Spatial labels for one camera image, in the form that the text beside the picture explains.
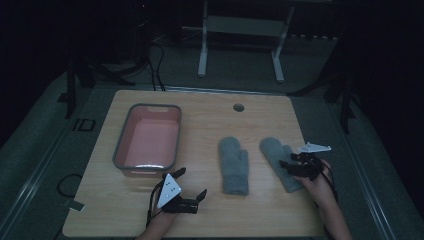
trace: dark background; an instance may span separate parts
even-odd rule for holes
[[[256,1],[225,1],[211,10],[281,18],[278,8]],[[421,216],[424,194],[421,136],[424,84],[424,4],[374,0],[366,7],[305,4],[296,9],[290,34],[339,38],[326,71],[354,76],[354,92],[380,135]],[[172,1],[2,1],[0,3],[0,109],[2,146],[40,97],[66,71],[70,56],[83,53],[99,62],[125,58],[122,42],[140,23],[148,39],[152,26],[171,31],[201,26],[202,3]]]

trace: table hole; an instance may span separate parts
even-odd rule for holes
[[[244,111],[244,106],[243,106],[243,104],[236,103],[236,104],[234,104],[233,109],[236,112],[243,112]]]

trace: human arm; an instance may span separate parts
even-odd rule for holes
[[[331,166],[325,160],[322,160],[322,162],[328,167],[324,167],[323,173],[327,176],[327,179],[330,179],[328,176]],[[305,186],[311,198],[319,206],[321,217],[331,236],[337,240],[352,239],[343,212],[337,204],[333,191],[326,179],[322,175],[319,175],[313,181],[308,178],[295,178]]]
[[[178,214],[159,212],[155,210],[153,217],[143,233],[136,240],[159,240],[168,232]]]

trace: gray mitten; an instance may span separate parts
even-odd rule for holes
[[[290,175],[286,169],[280,165],[280,160],[290,164],[297,164],[296,161],[291,160],[290,153],[292,153],[290,146],[282,145],[281,142],[273,137],[262,139],[259,148],[265,155],[274,172],[280,178],[284,188],[288,193],[297,191],[303,188],[303,185]]]
[[[245,196],[249,194],[249,163],[246,150],[234,137],[227,137],[219,143],[224,193]]]

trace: human hand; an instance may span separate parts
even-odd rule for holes
[[[321,161],[328,167],[327,168],[324,166],[323,173],[330,180],[331,176],[329,176],[329,169],[331,168],[331,165],[325,160]],[[304,177],[295,176],[294,178],[303,184],[303,186],[309,192],[311,198],[320,208],[327,208],[337,205],[333,190],[327,180],[322,175],[318,175],[317,178],[315,178],[313,181],[309,180],[309,178]]]
[[[175,218],[177,218],[178,214],[176,213],[166,213],[163,212],[161,209],[158,209],[155,207],[155,210],[153,211],[153,218],[150,220],[150,225],[154,227],[159,227],[161,229],[168,230],[172,223],[175,221]]]
[[[136,240],[160,240],[168,232],[177,218],[176,213],[165,213],[157,208],[156,204],[149,223],[143,233]]]

